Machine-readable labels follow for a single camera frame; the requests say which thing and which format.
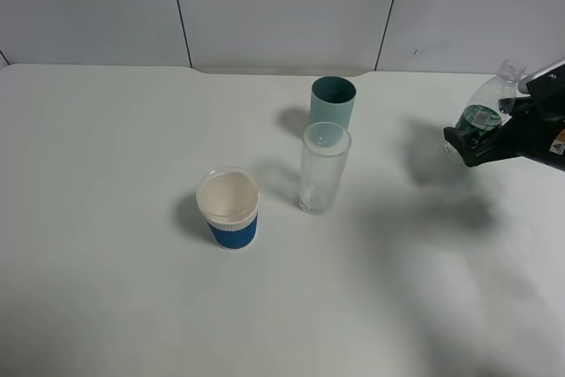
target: teal plastic cup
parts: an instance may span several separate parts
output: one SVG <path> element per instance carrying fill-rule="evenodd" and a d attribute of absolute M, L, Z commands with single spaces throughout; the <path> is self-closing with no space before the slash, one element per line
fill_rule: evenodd
<path fill-rule="evenodd" d="M 341 77 L 322 77 L 314 81 L 310 98 L 310 124 L 334 123 L 347 129 L 357 89 Z"/>

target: drinking glass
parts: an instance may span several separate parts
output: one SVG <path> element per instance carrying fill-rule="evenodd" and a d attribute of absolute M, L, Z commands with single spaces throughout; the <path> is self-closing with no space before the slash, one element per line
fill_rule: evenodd
<path fill-rule="evenodd" d="M 334 204 L 351 147 L 339 124 L 315 123 L 304 131 L 299 203 L 308 214 L 324 214 Z"/>

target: blue paper cup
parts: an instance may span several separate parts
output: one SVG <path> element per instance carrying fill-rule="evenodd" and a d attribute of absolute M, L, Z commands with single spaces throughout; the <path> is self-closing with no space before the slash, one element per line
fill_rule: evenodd
<path fill-rule="evenodd" d="M 196 201 L 221 247 L 240 249 L 251 243 L 257 230 L 259 189 L 247 171 L 226 167 L 209 172 L 198 184 Z"/>

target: plastic bottle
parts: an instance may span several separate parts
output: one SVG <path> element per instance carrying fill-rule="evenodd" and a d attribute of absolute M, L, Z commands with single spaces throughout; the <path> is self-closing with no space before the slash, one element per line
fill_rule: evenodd
<path fill-rule="evenodd" d="M 508 105 L 511 107 L 512 103 L 502 103 L 501 100 L 516 98 L 516 86 L 524 71 L 525 66 L 509 59 L 504 61 L 496 76 L 479 87 L 471 96 L 457 121 L 456 128 L 478 130 L 480 137 L 508 121 L 510 118 Z M 455 148 L 449 143 L 446 144 L 446 150 L 454 156 L 452 159 L 461 160 Z"/>

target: panel seam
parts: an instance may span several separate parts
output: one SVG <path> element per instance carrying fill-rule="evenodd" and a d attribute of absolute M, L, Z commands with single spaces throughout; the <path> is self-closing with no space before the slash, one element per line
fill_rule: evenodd
<path fill-rule="evenodd" d="M 382 53 L 382 47 L 385 44 L 385 37 L 387 37 L 388 23 L 390 22 L 390 16 L 392 15 L 392 8 L 395 5 L 395 0 L 390 1 L 390 8 L 388 8 L 387 22 L 385 23 L 385 29 L 382 32 L 382 38 L 380 39 L 379 53 L 377 54 L 377 60 L 374 64 L 374 70 L 377 71 L 377 66 L 379 66 L 380 54 Z"/>
<path fill-rule="evenodd" d="M 177 8 L 178 8 L 178 17 L 180 18 L 180 25 L 183 28 L 183 36 L 185 38 L 186 55 L 188 56 L 188 63 L 191 66 L 191 68 L 194 68 L 192 66 L 191 51 L 188 49 L 188 39 L 186 38 L 185 20 L 183 19 L 183 11 L 181 10 L 179 0 L 177 0 Z"/>
<path fill-rule="evenodd" d="M 11 65 L 11 64 L 10 64 L 10 61 L 9 61 L 8 59 L 6 59 L 6 56 L 4 55 L 4 53 L 3 53 L 2 50 L 0 50 L 0 56 L 4 59 L 4 61 L 5 61 L 8 65 Z"/>

